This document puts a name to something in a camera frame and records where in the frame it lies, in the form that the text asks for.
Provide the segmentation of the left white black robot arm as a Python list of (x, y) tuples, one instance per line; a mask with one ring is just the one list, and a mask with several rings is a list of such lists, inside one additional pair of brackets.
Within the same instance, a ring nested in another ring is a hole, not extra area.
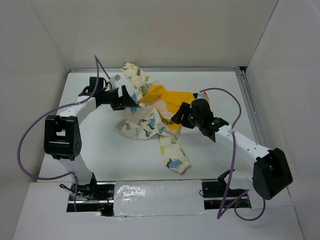
[(48, 115), (44, 126), (44, 151), (58, 160), (71, 173), (74, 194), (86, 199), (97, 197), (99, 187), (81, 156), (82, 139), (80, 124), (101, 105), (110, 105), (114, 111), (137, 107), (125, 85), (117, 87), (120, 79), (115, 75), (110, 81), (103, 77), (90, 77), (89, 85), (78, 95), (75, 105), (59, 115)]

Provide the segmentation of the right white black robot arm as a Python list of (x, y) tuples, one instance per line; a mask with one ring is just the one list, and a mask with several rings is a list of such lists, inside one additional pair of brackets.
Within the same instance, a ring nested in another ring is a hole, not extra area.
[(183, 102), (171, 120), (175, 124), (200, 132), (215, 143), (236, 152), (252, 167), (252, 186), (265, 200), (271, 200), (293, 182), (293, 176), (285, 153), (269, 149), (232, 130), (222, 118), (215, 117), (205, 99), (196, 99), (191, 104)]

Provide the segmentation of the dinosaur print yellow-lined jacket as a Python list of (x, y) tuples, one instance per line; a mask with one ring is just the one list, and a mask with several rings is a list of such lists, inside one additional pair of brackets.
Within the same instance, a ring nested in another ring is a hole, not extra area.
[(154, 77), (133, 63), (122, 68), (126, 79), (135, 88), (131, 98), (139, 107), (126, 107), (116, 128), (125, 137), (147, 140), (157, 136), (164, 164), (182, 175), (191, 164), (178, 143), (181, 125), (171, 121), (183, 102), (196, 100), (192, 92), (169, 91)]

